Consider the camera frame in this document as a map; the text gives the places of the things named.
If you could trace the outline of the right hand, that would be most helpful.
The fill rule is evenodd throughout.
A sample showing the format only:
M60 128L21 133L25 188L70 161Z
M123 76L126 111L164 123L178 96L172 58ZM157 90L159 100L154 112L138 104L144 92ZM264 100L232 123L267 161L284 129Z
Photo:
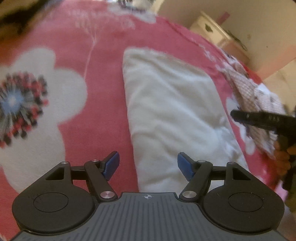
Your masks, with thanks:
M291 163L289 159L291 156L295 156L295 144L289 147L286 151L281 150L281 146L278 141L274 142L274 163L276 166L277 174L283 177L287 174L288 170L291 168Z

